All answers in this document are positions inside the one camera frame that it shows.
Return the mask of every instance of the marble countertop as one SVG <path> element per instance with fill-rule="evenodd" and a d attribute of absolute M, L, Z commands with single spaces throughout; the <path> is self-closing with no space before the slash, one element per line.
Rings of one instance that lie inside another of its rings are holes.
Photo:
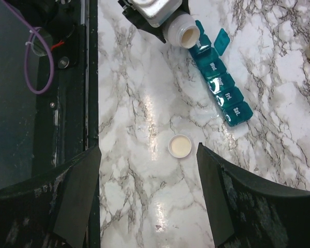
<path fill-rule="evenodd" d="M 186 50 L 137 30 L 99 0 L 102 248 L 214 247 L 196 162 L 199 142 L 259 176 L 310 191 L 310 0 L 190 0 L 254 110 L 229 128 Z M 171 157 L 174 134 L 193 143 Z"/>

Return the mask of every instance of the teal pill organizer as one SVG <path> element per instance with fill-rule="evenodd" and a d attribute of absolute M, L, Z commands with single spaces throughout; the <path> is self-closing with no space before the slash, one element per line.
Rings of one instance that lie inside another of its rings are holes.
<path fill-rule="evenodd" d="M 190 53 L 195 59 L 196 56 L 207 51 L 208 49 L 211 49 L 211 41 L 209 40 L 208 36 L 201 35 L 196 45 L 190 49 Z"/>
<path fill-rule="evenodd" d="M 199 69 L 205 80 L 211 80 L 214 77 L 219 76 L 226 72 L 226 67 L 219 58 L 215 61 L 212 61 L 207 66 L 204 66 Z"/>
<path fill-rule="evenodd" d="M 246 102 L 240 102 L 223 110 L 225 119 L 230 127 L 249 120 L 253 116 L 253 111 Z"/>
<path fill-rule="evenodd" d="M 225 91 L 234 87 L 235 82 L 232 76 L 228 73 L 223 73 L 218 77 L 208 80 L 208 86 L 211 92 L 216 95 L 219 92 Z"/>
<path fill-rule="evenodd" d="M 248 121 L 253 116 L 253 111 L 243 101 L 241 91 L 235 86 L 232 76 L 227 73 L 224 63 L 219 59 L 219 55 L 223 55 L 230 42 L 227 33 L 221 29 L 213 48 L 199 20 L 196 21 L 196 25 L 200 29 L 201 36 L 198 43 L 189 51 L 223 111 L 228 125 L 234 127 Z"/>
<path fill-rule="evenodd" d="M 222 109 L 227 109 L 243 101 L 243 95 L 237 87 L 222 91 L 215 95 L 218 105 Z"/>

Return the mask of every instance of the metal screw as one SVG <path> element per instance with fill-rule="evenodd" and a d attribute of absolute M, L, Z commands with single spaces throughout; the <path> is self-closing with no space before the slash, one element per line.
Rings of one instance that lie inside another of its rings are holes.
<path fill-rule="evenodd" d="M 59 69 L 65 69 L 69 65 L 69 58 L 68 57 L 62 57 L 58 62 L 58 68 Z"/>

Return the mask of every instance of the white bottle cap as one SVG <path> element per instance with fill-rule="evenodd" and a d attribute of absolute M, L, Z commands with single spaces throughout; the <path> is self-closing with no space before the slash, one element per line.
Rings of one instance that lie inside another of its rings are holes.
<path fill-rule="evenodd" d="M 170 140 L 168 148 L 172 156 L 177 159 L 182 159 L 190 154 L 192 150 L 192 143 L 187 136 L 177 134 Z"/>
<path fill-rule="evenodd" d="M 163 35 L 171 45 L 189 49 L 200 38 L 200 30 L 191 15 L 177 10 L 164 25 Z"/>

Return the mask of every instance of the pill bottle opening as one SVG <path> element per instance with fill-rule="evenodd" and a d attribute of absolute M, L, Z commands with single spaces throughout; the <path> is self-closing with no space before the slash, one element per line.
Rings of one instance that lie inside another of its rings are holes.
<path fill-rule="evenodd" d="M 197 27 L 190 27 L 181 36 L 181 46 L 186 49 L 192 48 L 199 38 L 200 30 Z"/>

